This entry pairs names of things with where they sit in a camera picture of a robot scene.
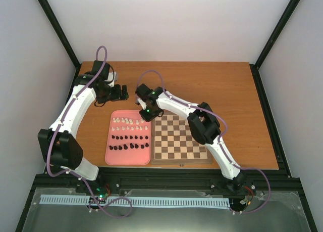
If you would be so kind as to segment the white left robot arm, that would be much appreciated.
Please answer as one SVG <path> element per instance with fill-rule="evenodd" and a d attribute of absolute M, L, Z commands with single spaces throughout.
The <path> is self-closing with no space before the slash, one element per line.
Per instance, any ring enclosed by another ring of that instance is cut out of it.
<path fill-rule="evenodd" d="M 126 85 L 116 84 L 117 78 L 109 63 L 94 61 L 90 71 L 75 79 L 71 96 L 56 121 L 49 129 L 39 131 L 38 141 L 50 176 L 55 176 L 51 167 L 58 167 L 61 173 L 88 180 L 87 186 L 94 193 L 104 189 L 105 180 L 98 176 L 99 168 L 84 157 L 76 136 L 91 104 L 102 107 L 106 102 L 128 98 Z"/>

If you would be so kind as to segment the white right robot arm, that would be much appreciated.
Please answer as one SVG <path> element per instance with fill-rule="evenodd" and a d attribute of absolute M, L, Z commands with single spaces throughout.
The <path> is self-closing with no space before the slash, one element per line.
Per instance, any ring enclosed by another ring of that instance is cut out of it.
<path fill-rule="evenodd" d="M 164 111 L 170 111 L 186 119 L 194 140 L 204 145 L 218 163 L 223 177 L 227 180 L 226 187 L 229 192 L 236 194 L 243 187 L 245 177 L 223 140 L 220 118 L 215 115 L 209 104 L 190 103 L 160 86 L 150 89 L 145 84 L 136 87 L 135 95 L 136 104 L 142 107 L 139 114 L 147 122 L 163 116 Z"/>

